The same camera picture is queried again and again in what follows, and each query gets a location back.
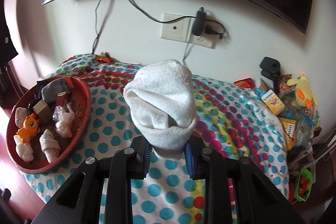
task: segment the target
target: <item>metal screw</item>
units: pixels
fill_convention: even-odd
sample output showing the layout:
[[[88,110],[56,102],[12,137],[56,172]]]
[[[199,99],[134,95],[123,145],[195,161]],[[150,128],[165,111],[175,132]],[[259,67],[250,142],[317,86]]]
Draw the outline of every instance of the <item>metal screw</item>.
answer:
[[[85,159],[85,163],[86,164],[92,164],[96,161],[96,159],[94,157],[88,157]]]
[[[134,152],[134,149],[131,148],[131,147],[127,147],[127,148],[124,149],[124,153],[126,155],[132,154],[133,152]]]
[[[250,159],[246,158],[246,157],[243,157],[243,158],[240,159],[240,162],[242,164],[249,165],[250,164]]]
[[[209,148],[209,147],[205,147],[205,148],[203,148],[202,149],[202,152],[203,152],[203,154],[211,154],[212,153],[212,149],[211,148]]]

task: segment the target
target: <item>wall plate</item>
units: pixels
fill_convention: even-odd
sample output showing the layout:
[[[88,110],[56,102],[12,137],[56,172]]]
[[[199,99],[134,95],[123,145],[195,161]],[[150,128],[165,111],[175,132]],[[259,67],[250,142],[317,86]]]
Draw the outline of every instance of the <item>wall plate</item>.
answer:
[[[169,21],[181,16],[171,15],[171,14],[163,14],[163,21]],[[181,42],[187,42],[188,33],[190,26],[190,18],[184,18],[179,21],[175,21],[172,23],[163,23],[161,38],[168,40],[175,40]]]

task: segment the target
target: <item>polka dot bedsheet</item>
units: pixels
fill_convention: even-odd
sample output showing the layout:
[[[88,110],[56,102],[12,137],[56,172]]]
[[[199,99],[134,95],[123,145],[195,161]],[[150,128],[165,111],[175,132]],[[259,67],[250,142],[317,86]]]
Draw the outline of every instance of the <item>polka dot bedsheet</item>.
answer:
[[[29,186],[48,202],[86,157],[111,157],[141,135],[123,98],[124,86],[140,65],[97,63],[91,54],[76,55],[48,75],[78,75],[90,87],[92,106],[87,134],[73,157],[47,174],[22,173]],[[288,197],[286,146],[282,128],[267,124],[272,115],[255,101],[253,90],[193,75],[197,124],[194,135],[224,157],[249,156],[280,192]],[[153,153],[144,180],[132,180],[134,224],[203,223],[204,181],[189,178],[185,160],[161,160]],[[237,222],[233,187],[229,181],[233,223]],[[104,223],[107,180],[101,200]]]

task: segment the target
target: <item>orange toy figure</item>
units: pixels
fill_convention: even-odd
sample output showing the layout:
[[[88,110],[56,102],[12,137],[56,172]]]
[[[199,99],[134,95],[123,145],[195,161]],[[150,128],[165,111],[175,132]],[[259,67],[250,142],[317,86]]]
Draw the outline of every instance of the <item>orange toy figure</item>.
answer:
[[[20,136],[22,142],[27,145],[30,145],[30,137],[35,136],[39,129],[39,120],[36,120],[35,118],[35,113],[27,116],[25,121],[23,122],[23,128],[19,129],[16,133]]]

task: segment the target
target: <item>plastic bag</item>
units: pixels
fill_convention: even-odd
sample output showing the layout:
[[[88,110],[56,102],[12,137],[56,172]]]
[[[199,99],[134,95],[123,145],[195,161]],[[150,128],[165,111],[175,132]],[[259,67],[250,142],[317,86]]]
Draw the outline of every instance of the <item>plastic bag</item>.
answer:
[[[75,118],[75,114],[71,109],[71,103],[67,103],[68,112],[62,106],[56,106],[52,115],[52,119],[56,123],[56,132],[62,138],[72,138],[71,124]]]

